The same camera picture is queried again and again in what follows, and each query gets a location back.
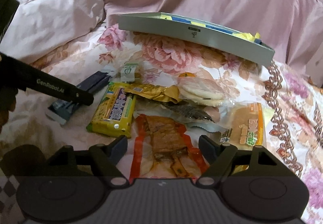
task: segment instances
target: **pink blanket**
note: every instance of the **pink blanket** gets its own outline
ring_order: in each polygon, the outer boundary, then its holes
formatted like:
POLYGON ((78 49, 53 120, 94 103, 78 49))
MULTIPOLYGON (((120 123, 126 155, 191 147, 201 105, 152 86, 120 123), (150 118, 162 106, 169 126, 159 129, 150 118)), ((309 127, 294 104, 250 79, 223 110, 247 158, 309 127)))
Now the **pink blanket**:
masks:
MULTIPOLYGON (((273 108, 275 115, 266 127, 267 147, 309 188, 310 201, 302 219, 308 224, 323 222, 323 97, 317 88, 279 62, 286 61, 298 71, 305 71, 323 41, 322 0, 20 2, 20 12, 9 26, 0 50, 67 82, 77 84, 104 65, 119 68, 131 58, 145 63, 147 82, 168 86, 173 82, 171 75, 189 71, 224 83, 237 102, 252 99, 273 108), (104 10, 105 23, 100 24, 104 10), (276 50, 278 61, 257 73, 252 63, 233 55, 203 46, 197 49, 167 37, 124 32, 115 25, 117 14, 147 11, 199 18, 245 32, 258 31, 262 40, 276 50), (103 33, 105 42, 98 44, 103 33)), ((24 143, 37 145, 48 157, 65 144, 79 150, 111 142, 110 138, 85 130, 102 94, 96 95, 92 106, 82 107, 66 126, 60 127, 44 115, 54 100, 52 97, 31 90, 20 92, 17 110, 0 135, 0 155, 24 143)), ((196 146, 201 131, 192 130, 189 134, 196 146)), ((133 157, 133 138, 126 156, 118 164, 127 177, 133 157)), ((8 202, 6 209, 14 203, 8 202)), ((9 223, 16 216, 9 210, 4 214, 3 223, 4 220, 9 223)))

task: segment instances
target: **pink rose print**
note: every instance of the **pink rose print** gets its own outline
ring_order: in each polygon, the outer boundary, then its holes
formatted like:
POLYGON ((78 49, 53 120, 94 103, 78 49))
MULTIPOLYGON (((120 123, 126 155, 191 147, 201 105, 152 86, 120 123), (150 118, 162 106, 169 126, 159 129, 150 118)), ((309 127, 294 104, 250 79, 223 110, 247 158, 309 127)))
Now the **pink rose print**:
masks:
POLYGON ((235 67, 238 67, 240 64, 239 57, 230 53, 224 53, 226 63, 223 66, 223 69, 233 71, 235 67))
POLYGON ((99 55, 99 63, 103 62, 103 61, 107 61, 108 63, 110 63, 113 59, 113 56, 111 55, 110 52, 107 53, 102 53, 99 55))
POLYGON ((119 30, 119 25, 115 24, 107 28, 98 40, 98 43, 104 44, 108 51, 121 50, 122 42, 126 41, 127 32, 119 30))
POLYGON ((153 34, 139 34, 134 42, 143 43, 145 60, 168 74, 195 73, 202 63, 199 44, 153 34))
POLYGON ((309 205, 316 209, 323 208, 323 175, 317 169, 311 169, 303 177, 309 191, 309 205))
POLYGON ((296 95, 299 95, 303 99, 306 99, 309 96, 309 91, 304 83, 302 83, 301 78, 298 78, 291 73, 284 73, 284 78, 290 90, 296 95))
POLYGON ((145 70, 143 82, 144 83, 153 83, 153 82, 155 82, 157 80, 157 78, 160 76, 161 72, 162 71, 158 71, 155 68, 145 70))

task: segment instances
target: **orange package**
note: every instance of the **orange package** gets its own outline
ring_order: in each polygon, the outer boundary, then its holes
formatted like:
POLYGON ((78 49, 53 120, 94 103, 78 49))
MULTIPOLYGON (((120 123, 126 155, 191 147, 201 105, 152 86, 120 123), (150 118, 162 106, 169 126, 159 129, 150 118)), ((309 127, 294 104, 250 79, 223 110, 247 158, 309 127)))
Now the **orange package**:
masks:
POLYGON ((129 181, 135 178, 181 178, 195 181, 208 165, 193 147, 186 127, 162 116, 139 115, 129 181))

